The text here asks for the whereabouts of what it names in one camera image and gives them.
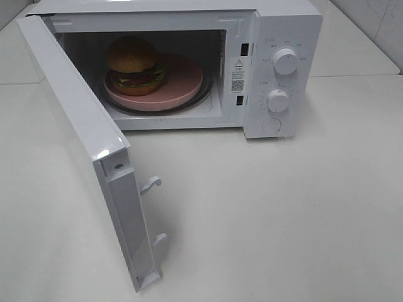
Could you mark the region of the glass microwave turntable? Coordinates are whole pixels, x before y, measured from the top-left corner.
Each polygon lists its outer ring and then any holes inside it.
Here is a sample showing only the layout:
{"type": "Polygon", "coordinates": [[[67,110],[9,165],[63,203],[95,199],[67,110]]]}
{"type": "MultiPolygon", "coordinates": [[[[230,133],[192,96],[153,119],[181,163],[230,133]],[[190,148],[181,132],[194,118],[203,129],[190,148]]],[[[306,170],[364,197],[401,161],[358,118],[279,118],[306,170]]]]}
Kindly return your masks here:
{"type": "Polygon", "coordinates": [[[182,80],[172,76],[158,90],[145,96],[131,96],[118,92],[106,78],[99,90],[99,99],[107,110],[129,116],[162,116],[179,114],[203,106],[213,87],[210,75],[197,86],[182,87],[182,80]]]}

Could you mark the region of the round white door button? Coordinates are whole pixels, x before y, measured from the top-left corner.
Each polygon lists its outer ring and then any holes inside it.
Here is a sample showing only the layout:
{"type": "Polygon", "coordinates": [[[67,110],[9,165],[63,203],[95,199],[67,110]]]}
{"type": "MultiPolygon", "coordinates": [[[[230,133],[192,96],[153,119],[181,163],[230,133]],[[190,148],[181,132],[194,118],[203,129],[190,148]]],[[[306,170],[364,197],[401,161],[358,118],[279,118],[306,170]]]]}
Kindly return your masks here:
{"type": "Polygon", "coordinates": [[[268,118],[263,122],[262,130],[267,133],[278,133],[281,130],[281,121],[277,118],[268,118]]]}

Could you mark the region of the upper white microwave knob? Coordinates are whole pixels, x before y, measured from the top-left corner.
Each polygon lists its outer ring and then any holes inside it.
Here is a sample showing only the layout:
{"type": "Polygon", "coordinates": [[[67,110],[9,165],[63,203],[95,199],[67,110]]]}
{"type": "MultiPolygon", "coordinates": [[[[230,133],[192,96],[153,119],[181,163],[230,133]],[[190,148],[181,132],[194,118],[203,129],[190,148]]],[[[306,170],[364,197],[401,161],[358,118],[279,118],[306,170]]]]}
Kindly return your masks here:
{"type": "Polygon", "coordinates": [[[298,56],[292,47],[283,47],[273,55],[273,68],[282,75],[287,76],[296,71],[298,67],[298,56]]]}

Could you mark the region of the burger with sesame-free bun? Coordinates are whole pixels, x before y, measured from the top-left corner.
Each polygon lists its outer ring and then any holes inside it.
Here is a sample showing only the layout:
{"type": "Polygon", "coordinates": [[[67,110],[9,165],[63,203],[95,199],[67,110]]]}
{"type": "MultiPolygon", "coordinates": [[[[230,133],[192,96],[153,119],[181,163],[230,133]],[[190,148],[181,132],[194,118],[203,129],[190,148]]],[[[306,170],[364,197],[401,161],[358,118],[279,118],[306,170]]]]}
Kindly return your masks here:
{"type": "Polygon", "coordinates": [[[144,96],[158,90],[166,77],[159,54],[147,40],[123,36],[107,51],[109,71],[105,81],[116,91],[130,96],[144,96]]]}

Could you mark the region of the white microwave knob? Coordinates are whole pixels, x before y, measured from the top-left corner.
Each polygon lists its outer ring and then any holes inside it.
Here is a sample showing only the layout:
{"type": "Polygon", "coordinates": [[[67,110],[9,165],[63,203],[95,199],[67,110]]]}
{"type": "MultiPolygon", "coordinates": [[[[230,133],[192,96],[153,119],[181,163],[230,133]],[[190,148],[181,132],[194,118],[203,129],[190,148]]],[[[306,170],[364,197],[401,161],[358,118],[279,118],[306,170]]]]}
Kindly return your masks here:
{"type": "Polygon", "coordinates": [[[286,110],[290,104],[290,97],[283,89],[275,89],[266,97],[268,109],[274,113],[280,113],[286,110]]]}
{"type": "Polygon", "coordinates": [[[282,75],[287,76],[296,71],[298,67],[298,56],[292,47],[283,47],[273,55],[273,68],[282,75]]]}

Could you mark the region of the white microwave door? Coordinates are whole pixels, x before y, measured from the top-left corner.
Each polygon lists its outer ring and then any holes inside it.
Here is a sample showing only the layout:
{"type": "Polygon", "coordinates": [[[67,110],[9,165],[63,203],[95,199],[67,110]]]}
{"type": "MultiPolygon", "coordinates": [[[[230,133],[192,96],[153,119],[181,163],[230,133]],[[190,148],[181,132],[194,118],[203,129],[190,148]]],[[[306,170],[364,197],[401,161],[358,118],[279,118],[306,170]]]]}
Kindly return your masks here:
{"type": "Polygon", "coordinates": [[[165,233],[149,235],[141,197],[160,186],[160,177],[138,185],[130,163],[130,143],[39,16],[17,20],[52,114],[79,181],[113,225],[134,290],[161,276],[156,247],[165,233]]]}

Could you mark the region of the lower white microwave knob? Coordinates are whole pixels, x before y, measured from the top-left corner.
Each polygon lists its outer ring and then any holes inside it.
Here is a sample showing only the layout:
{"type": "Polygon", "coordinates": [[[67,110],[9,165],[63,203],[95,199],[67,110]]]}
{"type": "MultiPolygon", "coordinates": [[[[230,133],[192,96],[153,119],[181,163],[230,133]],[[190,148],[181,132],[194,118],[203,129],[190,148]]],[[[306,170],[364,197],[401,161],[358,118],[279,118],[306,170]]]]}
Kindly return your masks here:
{"type": "Polygon", "coordinates": [[[286,110],[290,104],[290,97],[283,89],[275,89],[266,97],[268,109],[274,113],[280,113],[286,110]]]}

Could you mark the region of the white microwave oven body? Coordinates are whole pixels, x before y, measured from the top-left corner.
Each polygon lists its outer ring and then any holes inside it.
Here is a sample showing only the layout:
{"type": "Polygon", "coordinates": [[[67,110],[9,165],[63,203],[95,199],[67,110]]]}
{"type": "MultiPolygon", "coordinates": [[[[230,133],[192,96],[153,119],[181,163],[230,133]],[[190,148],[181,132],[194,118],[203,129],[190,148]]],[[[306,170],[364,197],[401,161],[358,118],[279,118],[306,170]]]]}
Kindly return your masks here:
{"type": "Polygon", "coordinates": [[[297,127],[322,16],[309,1],[41,1],[39,16],[98,100],[105,52],[114,39],[138,35],[158,51],[197,61],[213,87],[203,106],[179,114],[129,116],[103,107],[122,130],[242,128],[248,138],[289,137],[297,127]],[[292,47],[298,67],[273,68],[274,53],[292,47]],[[289,107],[270,111],[267,95],[283,89],[289,107]],[[267,133],[268,118],[281,121],[267,133]]]}

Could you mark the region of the pink round plate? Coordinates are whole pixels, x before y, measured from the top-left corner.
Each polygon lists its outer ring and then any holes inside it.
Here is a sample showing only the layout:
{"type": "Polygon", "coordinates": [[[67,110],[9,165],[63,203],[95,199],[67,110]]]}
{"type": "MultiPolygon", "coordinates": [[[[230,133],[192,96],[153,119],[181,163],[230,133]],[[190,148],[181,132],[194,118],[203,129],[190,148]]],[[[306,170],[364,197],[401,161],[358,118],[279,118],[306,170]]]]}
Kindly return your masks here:
{"type": "Polygon", "coordinates": [[[155,91],[143,96],[124,94],[106,76],[103,85],[107,95],[124,108],[145,112],[167,111],[194,98],[207,78],[202,67],[187,57],[171,53],[162,53],[161,62],[166,76],[155,91]]]}

